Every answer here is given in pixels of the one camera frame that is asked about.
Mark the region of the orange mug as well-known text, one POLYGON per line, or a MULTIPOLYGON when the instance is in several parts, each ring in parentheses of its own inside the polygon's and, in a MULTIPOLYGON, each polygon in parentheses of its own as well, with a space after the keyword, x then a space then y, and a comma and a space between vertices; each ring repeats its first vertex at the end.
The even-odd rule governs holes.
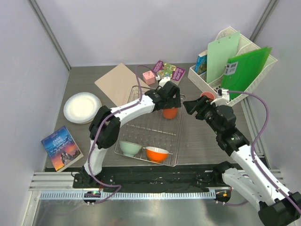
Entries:
POLYGON ((170 108, 170 109, 163 109, 162 115, 166 119, 174 119, 177 116, 178 109, 177 108, 170 108))

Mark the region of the pink plastic cup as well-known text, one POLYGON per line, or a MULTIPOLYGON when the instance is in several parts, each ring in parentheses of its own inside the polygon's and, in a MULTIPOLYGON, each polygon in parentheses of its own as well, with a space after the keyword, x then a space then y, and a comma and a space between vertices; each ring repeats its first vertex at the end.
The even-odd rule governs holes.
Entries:
POLYGON ((215 99, 215 96, 214 94, 210 93, 210 92, 202 92, 202 94, 200 95, 201 97, 204 97, 206 96, 207 98, 211 99, 211 100, 214 100, 215 99))

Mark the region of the white ceramic plate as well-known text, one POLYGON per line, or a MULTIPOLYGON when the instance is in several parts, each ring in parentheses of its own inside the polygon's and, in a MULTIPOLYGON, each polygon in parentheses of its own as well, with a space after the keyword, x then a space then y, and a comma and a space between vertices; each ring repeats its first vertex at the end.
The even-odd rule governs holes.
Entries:
POLYGON ((68 121, 77 124, 94 118, 101 106, 97 96, 89 92, 80 92, 66 101, 63 114, 68 121))

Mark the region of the pink rimmed plate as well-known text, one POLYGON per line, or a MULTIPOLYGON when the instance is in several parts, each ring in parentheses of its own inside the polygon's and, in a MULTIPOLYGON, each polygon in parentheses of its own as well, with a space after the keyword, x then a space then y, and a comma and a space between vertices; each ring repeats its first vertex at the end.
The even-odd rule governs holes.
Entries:
POLYGON ((92 121, 93 121, 93 118, 92 118, 92 119, 90 119, 90 120, 88 120, 88 121, 84 121, 84 122, 78 122, 77 124, 80 124, 80 125, 82 125, 82 124, 91 123, 92 121))

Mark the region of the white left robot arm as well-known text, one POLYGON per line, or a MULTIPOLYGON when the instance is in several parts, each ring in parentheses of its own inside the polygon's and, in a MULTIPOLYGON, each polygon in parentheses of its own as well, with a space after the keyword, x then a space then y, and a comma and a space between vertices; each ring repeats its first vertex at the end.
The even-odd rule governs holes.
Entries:
POLYGON ((102 106, 89 126, 90 150, 82 167, 84 183, 94 188, 99 185, 106 152, 118 139, 120 128, 129 121, 155 111, 181 107, 180 88, 168 81, 160 88, 142 93, 138 99, 125 105, 108 108, 102 106))

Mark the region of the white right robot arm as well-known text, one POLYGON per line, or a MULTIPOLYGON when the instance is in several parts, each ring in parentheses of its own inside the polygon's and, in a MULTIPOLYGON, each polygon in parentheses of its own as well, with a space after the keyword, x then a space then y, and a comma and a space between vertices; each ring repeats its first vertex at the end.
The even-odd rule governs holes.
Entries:
POLYGON ((257 210, 265 226, 286 226, 301 217, 301 194, 292 193, 262 163, 236 128, 236 116, 230 106, 217 106, 206 96, 183 105, 189 115, 210 126, 218 146, 247 174, 245 177, 229 162, 222 162, 213 168, 216 185, 226 184, 237 190, 257 210))

